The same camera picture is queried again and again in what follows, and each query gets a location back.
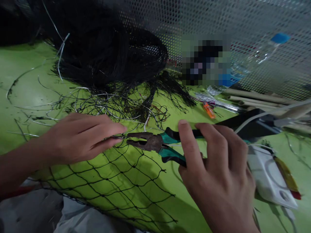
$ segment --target bamboo stick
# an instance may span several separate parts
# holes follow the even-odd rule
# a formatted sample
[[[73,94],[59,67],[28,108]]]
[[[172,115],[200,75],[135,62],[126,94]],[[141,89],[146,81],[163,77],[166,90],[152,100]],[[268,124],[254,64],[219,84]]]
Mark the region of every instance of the bamboo stick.
[[[296,100],[290,100],[290,99],[285,99],[285,98],[280,98],[280,97],[275,97],[275,96],[270,96],[270,95],[265,95],[265,94],[253,93],[253,92],[239,91],[239,90],[234,90],[230,88],[225,90],[223,93],[229,94],[229,95],[245,96],[245,97],[250,97],[250,98],[270,101],[274,103],[280,103],[280,104],[288,104],[288,105],[298,102]]]
[[[311,111],[311,104],[302,105],[299,107],[295,107],[290,109],[287,113],[283,114],[281,118],[293,118],[297,119],[303,117],[305,114]]]
[[[269,109],[277,108],[277,107],[273,107],[273,106],[268,106],[268,105],[263,105],[263,104],[258,104],[258,103],[252,103],[252,102],[247,102],[247,101],[240,101],[238,104],[240,106],[264,107],[264,108],[269,108]]]
[[[290,124],[290,125],[286,125],[284,127],[295,129],[295,130],[298,130],[298,131],[301,131],[301,132],[304,132],[304,133],[311,134],[311,127],[307,126],[307,125]]]
[[[251,110],[253,110],[253,109],[255,109],[255,108],[260,108],[261,110],[263,110],[263,111],[265,111],[265,112],[271,111],[271,108],[254,107],[254,106],[249,106],[249,107],[247,108],[247,111],[251,111]],[[284,113],[286,113],[286,112],[287,112],[286,110],[284,110],[284,111],[279,111],[279,112],[273,113],[272,115],[279,118],[280,116],[282,116],[282,115],[283,115]]]
[[[241,101],[247,101],[247,102],[252,102],[252,103],[258,103],[258,104],[263,104],[263,105],[268,105],[268,106],[274,106],[274,107],[284,107],[285,105],[282,104],[276,104],[276,103],[270,103],[270,102],[265,102],[265,101],[260,101],[260,100],[254,100],[254,99],[248,99],[248,98],[243,98],[243,97],[238,97],[238,96],[228,96],[228,100],[241,100]]]

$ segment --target red tip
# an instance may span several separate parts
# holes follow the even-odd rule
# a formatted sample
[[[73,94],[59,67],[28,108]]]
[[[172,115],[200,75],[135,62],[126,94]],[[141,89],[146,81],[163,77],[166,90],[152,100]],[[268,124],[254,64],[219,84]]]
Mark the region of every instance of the red tip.
[[[299,192],[291,191],[293,197],[297,200],[301,200],[301,194]]]

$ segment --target green table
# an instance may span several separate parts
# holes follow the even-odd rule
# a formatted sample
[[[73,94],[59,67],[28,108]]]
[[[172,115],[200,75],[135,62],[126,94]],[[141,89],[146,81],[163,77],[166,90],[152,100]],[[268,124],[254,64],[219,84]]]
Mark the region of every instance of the green table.
[[[20,78],[20,80],[14,86],[13,92],[10,95],[12,104],[6,99],[6,94],[9,87],[12,85],[13,81],[21,75],[23,72],[42,64],[46,58],[51,58],[55,56],[55,52],[52,48],[45,43],[39,43],[34,46],[20,45],[8,48],[2,48],[0,50],[0,66],[1,66],[1,80],[0,80],[0,95],[1,95],[1,121],[0,127],[1,133],[1,143],[0,152],[6,153],[17,146],[23,144],[25,139],[19,134],[8,133],[7,131],[12,131],[19,133],[21,127],[24,133],[31,133],[35,135],[41,135],[49,127],[36,124],[27,119],[27,115],[33,116],[44,116],[46,111],[50,110],[48,106],[36,107],[34,109],[20,109],[16,106],[38,106],[51,103],[58,100],[59,95],[53,91],[45,89],[38,82],[38,76],[40,82],[48,88],[57,90],[59,93],[67,94],[69,92],[69,87],[75,86],[74,84],[68,82],[60,82],[59,78],[52,77],[48,74],[52,74],[51,67],[52,62],[55,59],[47,60],[46,64],[38,69],[35,69]],[[163,123],[163,127],[169,126],[173,130],[177,130],[177,122],[179,119],[188,120],[192,126],[197,122],[209,122],[217,123],[223,121],[234,114],[223,109],[217,108],[217,111],[221,113],[224,117],[217,118],[216,120],[211,120],[207,117],[206,112],[201,105],[196,106],[193,109],[189,109],[187,114],[184,114],[176,109],[173,105],[162,96],[157,96],[155,100],[161,105],[166,105],[169,109],[171,116]],[[62,110],[51,112],[51,116],[57,116],[62,118],[66,115]],[[54,124],[52,120],[44,121],[46,124]],[[133,128],[134,124],[126,122],[129,128]],[[148,127],[154,127],[154,122],[150,120]],[[303,198],[301,201],[297,201],[299,205],[298,210],[294,210],[296,216],[296,225],[299,232],[308,232],[309,219],[311,218],[310,210],[310,198],[311,198],[311,187],[309,185],[309,177],[311,175],[311,159],[310,159],[310,140],[300,143],[297,138],[289,135],[290,143],[293,146],[293,150],[298,153],[298,156],[290,151],[288,146],[288,141],[284,133],[275,136],[269,136],[267,139],[271,142],[272,146],[279,152],[278,157],[280,157],[291,169],[293,176],[296,179],[298,186],[300,187]],[[201,151],[206,156],[206,142],[204,140],[198,140]],[[175,147],[179,152],[182,152],[180,147]],[[66,177],[65,179],[59,180],[58,184],[55,182],[50,182],[54,187],[62,188],[74,187],[76,185],[83,185],[84,179],[89,182],[96,181],[98,178],[97,172],[94,170],[78,173],[82,174],[82,179],[78,175],[70,175],[72,171],[81,172],[91,168],[91,165],[100,166],[107,163],[107,159],[114,159],[117,156],[117,152],[109,150],[105,153],[107,157],[102,154],[95,159],[87,162],[81,162],[70,166],[55,166],[51,168],[54,178]],[[198,210],[196,204],[191,199],[186,188],[184,187],[181,178],[178,174],[178,164],[174,162],[168,162],[163,164],[161,158],[155,152],[146,152],[146,156],[140,158],[139,168],[148,176],[150,176],[154,181],[149,181],[147,185],[142,187],[143,193],[145,193],[153,202],[161,201],[166,198],[165,201],[158,202],[157,205],[151,204],[147,207],[150,202],[148,198],[137,188],[131,188],[130,190],[124,191],[128,197],[139,207],[147,207],[146,209],[140,209],[140,212],[136,211],[135,208],[130,208],[128,210],[122,210],[121,212],[126,216],[131,216],[134,218],[141,218],[144,221],[132,221],[130,223],[136,224],[138,227],[143,228],[142,223],[148,228],[160,232],[210,232],[204,218],[202,217],[200,211]],[[126,152],[125,157],[130,163],[137,161],[140,154],[137,153],[135,148],[129,148]],[[165,172],[161,172],[159,166],[155,164],[151,159],[157,162],[161,169],[165,169]],[[126,169],[129,165],[122,157],[121,160],[116,160],[116,165],[119,168]],[[118,170],[114,165],[107,165],[103,169],[98,169],[98,172],[103,177],[111,177],[113,174],[117,174]],[[51,179],[50,170],[41,171],[36,174],[37,177],[42,179]],[[136,183],[145,183],[149,180],[148,177],[143,176],[136,169],[131,169],[128,172],[128,176],[131,181]],[[132,184],[122,175],[118,175],[113,180],[115,184],[121,189],[129,188]],[[117,190],[116,187],[111,185],[110,182],[100,181],[98,183],[92,184],[92,187],[99,191],[100,193],[105,193],[109,191],[113,193],[113,190]],[[94,192],[88,186],[81,186],[76,188],[80,193],[83,193],[85,197],[92,197]],[[77,196],[76,191],[66,191],[68,194]],[[127,206],[131,206],[131,202],[120,192],[116,192],[110,195],[109,199],[114,205],[119,208],[125,209]],[[101,209],[111,209],[112,205],[105,200],[104,197],[99,197],[90,201],[94,206],[98,206]],[[262,201],[260,198],[254,200],[255,207],[260,211],[258,212],[258,219],[262,232],[293,232],[293,228],[289,220],[284,216],[281,208],[270,203]],[[108,211],[109,214],[124,217],[120,214],[118,210]]]

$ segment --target bundle of sticks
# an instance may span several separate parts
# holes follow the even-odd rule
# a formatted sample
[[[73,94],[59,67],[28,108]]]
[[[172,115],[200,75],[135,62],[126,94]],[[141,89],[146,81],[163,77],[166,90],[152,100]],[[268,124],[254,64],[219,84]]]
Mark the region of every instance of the bundle of sticks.
[[[224,94],[227,95],[226,98],[228,100],[237,102],[239,106],[244,106],[247,111],[253,110],[255,108],[260,108],[265,112],[269,112],[277,108],[282,108],[286,105],[298,102],[296,100],[286,99],[279,96],[259,94],[256,92],[247,92],[234,89],[227,89],[226,91],[224,91]],[[288,110],[280,110],[278,112],[272,113],[272,115],[280,119],[296,119],[297,121],[295,123],[287,125],[286,127],[311,134],[311,126],[309,125],[309,123],[301,121],[301,119],[310,118],[310,112],[311,104],[306,104]]]

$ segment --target white device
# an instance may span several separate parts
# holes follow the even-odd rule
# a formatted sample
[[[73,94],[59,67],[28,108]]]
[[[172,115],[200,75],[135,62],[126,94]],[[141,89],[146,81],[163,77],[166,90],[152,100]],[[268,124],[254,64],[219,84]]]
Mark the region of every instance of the white device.
[[[265,149],[250,145],[248,166],[262,198],[287,208],[298,209],[272,155]]]

